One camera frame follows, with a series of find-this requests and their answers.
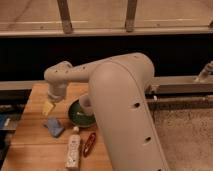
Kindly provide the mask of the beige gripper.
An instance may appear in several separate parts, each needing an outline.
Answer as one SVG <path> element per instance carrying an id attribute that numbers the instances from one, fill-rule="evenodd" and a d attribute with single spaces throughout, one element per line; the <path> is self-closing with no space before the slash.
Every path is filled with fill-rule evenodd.
<path id="1" fill-rule="evenodd" d="M 44 116 L 48 116 L 55 107 L 54 103 L 62 101 L 65 98 L 65 95 L 66 93 L 64 91 L 59 92 L 48 91 L 47 96 L 50 101 L 49 100 L 45 101 L 43 105 L 42 114 Z"/>

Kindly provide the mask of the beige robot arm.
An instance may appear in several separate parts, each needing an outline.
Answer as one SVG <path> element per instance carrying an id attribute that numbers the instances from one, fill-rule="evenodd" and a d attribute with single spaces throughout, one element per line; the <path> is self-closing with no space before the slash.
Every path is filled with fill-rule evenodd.
<path id="1" fill-rule="evenodd" d="M 96 123 L 113 171 L 170 171 L 145 91 L 154 78 L 152 61 L 142 53 L 112 56 L 72 66 L 60 62 L 44 72 L 48 99 L 66 97 L 71 82 L 86 82 Z"/>

